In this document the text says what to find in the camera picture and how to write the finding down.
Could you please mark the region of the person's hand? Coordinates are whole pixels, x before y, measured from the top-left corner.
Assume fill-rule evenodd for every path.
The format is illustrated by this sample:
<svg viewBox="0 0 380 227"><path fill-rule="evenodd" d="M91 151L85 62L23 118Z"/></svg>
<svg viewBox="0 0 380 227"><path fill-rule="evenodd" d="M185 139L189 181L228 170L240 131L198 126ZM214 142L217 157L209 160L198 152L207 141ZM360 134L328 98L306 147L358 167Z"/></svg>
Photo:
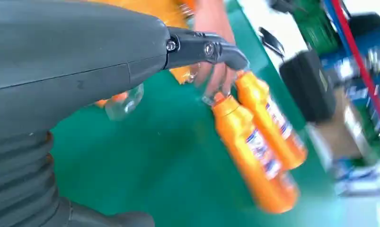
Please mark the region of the person's hand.
<svg viewBox="0 0 380 227"><path fill-rule="evenodd" d="M235 37L222 0L197 0L193 29L195 31L215 33L229 43L235 43ZM221 91L228 96L231 84L236 76L236 72L223 63L212 66L207 62L202 62L193 65L192 72L195 74L194 82L196 84L201 85L208 81L204 93L206 96L212 96L217 91Z"/></svg>

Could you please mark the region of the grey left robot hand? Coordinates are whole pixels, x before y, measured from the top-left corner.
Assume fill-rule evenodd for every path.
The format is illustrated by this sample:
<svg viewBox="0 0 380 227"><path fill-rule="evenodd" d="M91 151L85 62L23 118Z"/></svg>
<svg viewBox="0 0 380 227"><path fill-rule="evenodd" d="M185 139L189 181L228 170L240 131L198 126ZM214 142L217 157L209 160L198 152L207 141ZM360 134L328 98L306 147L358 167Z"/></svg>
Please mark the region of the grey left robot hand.
<svg viewBox="0 0 380 227"><path fill-rule="evenodd" d="M60 197L51 129L159 71L199 62L249 64L218 35L122 7L0 0L0 227L154 226L146 213L104 215Z"/></svg>

